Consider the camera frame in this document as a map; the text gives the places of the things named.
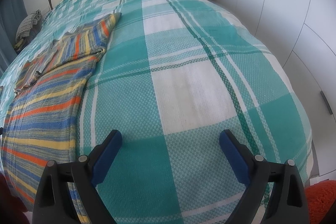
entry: bedspread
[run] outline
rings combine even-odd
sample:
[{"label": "bedspread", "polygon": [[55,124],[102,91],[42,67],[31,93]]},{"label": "bedspread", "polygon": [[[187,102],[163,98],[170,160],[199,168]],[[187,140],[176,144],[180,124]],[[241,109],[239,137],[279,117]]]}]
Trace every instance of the bedspread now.
[{"label": "bedspread", "polygon": [[13,96],[15,66],[48,40],[113,12],[123,16],[85,87],[70,159],[88,154],[112,129],[122,133],[97,187],[117,223],[227,219],[245,187],[218,144],[226,128],[269,161],[294,159],[305,182],[311,129],[287,76],[236,17],[207,0],[64,0],[3,75],[1,109]]}]

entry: checkered pillow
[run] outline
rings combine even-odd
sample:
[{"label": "checkered pillow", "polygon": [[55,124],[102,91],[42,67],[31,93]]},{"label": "checkered pillow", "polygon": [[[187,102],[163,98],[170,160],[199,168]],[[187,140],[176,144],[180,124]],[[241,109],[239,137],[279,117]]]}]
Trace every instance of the checkered pillow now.
[{"label": "checkered pillow", "polygon": [[41,11],[37,10],[33,13],[31,13],[29,16],[27,16],[19,25],[15,41],[18,41],[19,39],[23,37],[29,36],[30,30],[32,29],[33,25],[36,25],[38,21],[41,19]]}]

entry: white wardrobe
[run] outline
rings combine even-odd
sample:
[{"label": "white wardrobe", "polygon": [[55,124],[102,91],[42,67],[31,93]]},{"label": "white wardrobe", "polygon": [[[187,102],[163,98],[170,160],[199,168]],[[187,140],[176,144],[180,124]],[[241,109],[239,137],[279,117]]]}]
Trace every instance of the white wardrobe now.
[{"label": "white wardrobe", "polygon": [[211,1],[236,15],[283,66],[312,127],[314,182],[336,179],[336,0]]}]

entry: striped garment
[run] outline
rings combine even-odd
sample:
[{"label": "striped garment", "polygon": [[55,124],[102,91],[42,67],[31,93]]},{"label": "striped garment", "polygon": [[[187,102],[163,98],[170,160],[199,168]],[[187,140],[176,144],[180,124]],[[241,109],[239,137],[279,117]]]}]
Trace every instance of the striped garment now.
[{"label": "striped garment", "polygon": [[97,186],[118,224],[223,223],[245,189],[218,144],[226,128],[268,161],[294,159],[306,181],[311,129],[286,74],[233,14],[207,0],[63,0],[2,76],[0,109],[14,97],[18,67],[46,41],[114,12],[122,17],[83,91],[70,158],[112,129],[122,133]]},{"label": "striped garment", "polygon": [[120,15],[107,15],[66,33],[20,74],[18,95],[5,119],[1,157],[10,188],[29,210],[47,161],[69,162],[71,151],[75,153],[82,91]]}]

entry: curtain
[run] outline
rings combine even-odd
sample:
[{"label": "curtain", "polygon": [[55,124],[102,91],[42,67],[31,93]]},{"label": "curtain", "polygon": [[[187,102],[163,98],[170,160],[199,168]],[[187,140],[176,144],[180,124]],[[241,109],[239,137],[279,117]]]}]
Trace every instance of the curtain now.
[{"label": "curtain", "polygon": [[17,56],[13,48],[15,35],[26,16],[23,0],[0,1],[0,76]]}]

